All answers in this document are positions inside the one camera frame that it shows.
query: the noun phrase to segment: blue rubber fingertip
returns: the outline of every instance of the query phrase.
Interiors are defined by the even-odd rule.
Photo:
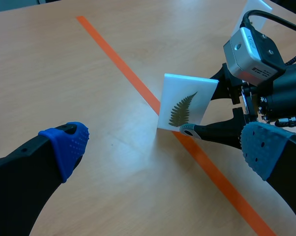
[[[269,178],[292,135],[295,133],[260,122],[244,126],[241,134],[243,156],[264,181]]]
[[[63,130],[50,128],[40,131],[39,135],[50,139],[55,159],[59,167],[63,183],[71,176],[77,160],[85,153],[89,139],[88,128],[80,122],[69,122],[77,125],[74,134],[66,134]]]

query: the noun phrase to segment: table surface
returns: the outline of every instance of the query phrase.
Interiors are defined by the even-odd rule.
[[[256,235],[79,24],[83,15],[160,99],[164,73],[210,77],[243,0],[63,0],[0,12],[0,157],[38,131],[77,120],[90,140],[80,165],[43,208],[32,236]],[[296,24],[296,15],[272,3]],[[296,32],[267,21],[284,61]],[[212,101],[202,124],[232,117]],[[197,141],[278,235],[296,217],[232,147]]]

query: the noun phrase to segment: fern leaf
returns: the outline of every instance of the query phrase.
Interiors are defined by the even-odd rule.
[[[189,105],[192,102],[193,97],[197,94],[194,93],[192,95],[187,96],[177,103],[176,106],[171,111],[171,118],[169,119],[169,125],[180,127],[188,123],[189,119]]]

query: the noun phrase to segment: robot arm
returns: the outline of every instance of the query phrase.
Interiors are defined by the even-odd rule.
[[[296,126],[296,57],[284,63],[275,43],[250,25],[250,15],[296,31],[296,25],[277,16],[247,12],[239,31],[224,45],[227,63],[212,77],[219,80],[212,100],[228,98],[239,104],[242,96],[245,112],[234,108],[231,120],[185,124],[180,132],[241,149],[249,166],[296,214],[296,134],[281,128]],[[258,122],[259,114],[267,124]]]

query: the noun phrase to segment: white card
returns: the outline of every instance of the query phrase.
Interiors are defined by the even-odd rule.
[[[240,25],[243,19],[243,15],[250,10],[261,10],[261,11],[266,11],[266,12],[271,12],[272,8],[270,6],[268,6],[265,2],[263,2],[263,0],[248,0],[241,15],[239,20],[237,21],[237,24],[235,26],[235,29],[233,30],[231,36],[233,36],[239,29],[240,29]],[[266,18],[264,17],[260,17],[260,16],[250,16],[250,22],[252,24],[252,26],[254,26],[254,28],[257,31],[261,31],[265,22],[266,22]]]
[[[185,123],[200,124],[218,80],[165,74],[158,128],[179,131]]]

